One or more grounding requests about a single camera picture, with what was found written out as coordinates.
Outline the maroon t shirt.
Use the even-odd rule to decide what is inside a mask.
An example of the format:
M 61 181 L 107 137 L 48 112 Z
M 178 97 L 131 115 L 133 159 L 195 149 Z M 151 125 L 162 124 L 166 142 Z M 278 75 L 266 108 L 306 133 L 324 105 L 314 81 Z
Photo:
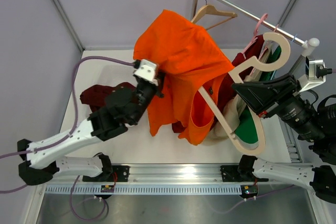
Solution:
M 81 93 L 80 101 L 82 104 L 88 105 L 91 112 L 96 112 L 105 106 L 105 98 L 118 88 L 130 88 L 134 90 L 135 86 L 129 82 L 122 82 L 114 87 L 95 84 Z

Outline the orange t shirt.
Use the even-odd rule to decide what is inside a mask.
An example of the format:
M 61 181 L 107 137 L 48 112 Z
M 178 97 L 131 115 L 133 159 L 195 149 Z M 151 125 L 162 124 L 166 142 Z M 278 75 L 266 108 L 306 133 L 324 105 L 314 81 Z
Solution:
M 178 137 L 201 144 L 214 113 L 198 90 L 204 87 L 217 103 L 221 83 L 234 68 L 216 42 L 203 27 L 164 10 L 135 43 L 133 58 L 156 63 L 165 73 L 164 97 L 154 97 L 147 109 L 150 134 L 179 122 L 184 130 Z

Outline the pink plastic hanger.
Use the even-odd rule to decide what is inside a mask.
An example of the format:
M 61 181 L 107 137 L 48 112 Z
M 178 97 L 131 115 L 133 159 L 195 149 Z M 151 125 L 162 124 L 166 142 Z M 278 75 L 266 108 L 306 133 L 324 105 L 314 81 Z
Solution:
M 247 46 L 243 49 L 242 54 L 243 56 L 246 58 L 245 53 L 246 51 L 257 41 L 257 36 L 258 36 L 258 29 L 259 26 L 262 24 L 263 21 L 265 21 L 268 17 L 267 13 L 264 13 L 261 17 L 260 20 L 257 22 L 254 32 L 253 32 L 253 37 L 251 39 L 251 41 L 247 44 Z

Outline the wooden hanger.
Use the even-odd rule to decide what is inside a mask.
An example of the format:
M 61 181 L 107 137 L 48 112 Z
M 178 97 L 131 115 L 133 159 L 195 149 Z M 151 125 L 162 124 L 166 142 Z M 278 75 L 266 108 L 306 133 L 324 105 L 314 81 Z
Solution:
M 211 15 L 211 16 L 220 16 L 220 17 L 226 17 L 226 19 L 222 20 L 221 22 L 215 23 L 207 28 L 205 30 L 210 30 L 214 27 L 217 27 L 219 25 L 222 25 L 234 18 L 237 18 L 238 15 L 234 12 L 228 12 L 223 10 L 217 10 L 214 5 L 210 5 L 207 3 L 204 6 L 202 6 L 192 17 L 191 23 L 196 24 L 199 20 L 201 20 L 204 16 Z

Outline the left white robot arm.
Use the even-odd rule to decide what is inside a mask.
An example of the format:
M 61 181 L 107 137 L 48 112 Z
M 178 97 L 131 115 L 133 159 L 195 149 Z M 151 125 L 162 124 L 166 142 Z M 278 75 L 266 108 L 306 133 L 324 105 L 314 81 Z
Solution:
M 152 99 L 164 96 L 164 77 L 160 72 L 157 83 L 137 77 L 136 87 L 117 86 L 105 98 L 105 105 L 73 130 L 38 142 L 18 141 L 17 150 L 23 160 L 18 166 L 20 178 L 29 186 L 44 184 L 58 176 L 82 176 L 85 182 L 108 181 L 114 173 L 109 156 L 82 158 L 68 154 L 115 138 L 137 125 Z

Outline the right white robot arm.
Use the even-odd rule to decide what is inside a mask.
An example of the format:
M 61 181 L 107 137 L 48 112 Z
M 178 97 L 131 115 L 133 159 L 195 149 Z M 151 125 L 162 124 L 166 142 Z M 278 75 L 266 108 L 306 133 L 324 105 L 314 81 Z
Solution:
M 304 84 L 286 74 L 270 81 L 247 81 L 232 85 L 258 118 L 277 116 L 291 133 L 289 138 L 297 151 L 296 164 L 276 164 L 256 155 L 243 155 L 237 167 L 242 180 L 259 182 L 278 180 L 309 190 L 326 202 L 335 203 L 335 105 L 318 107 L 301 97 L 310 92 Z

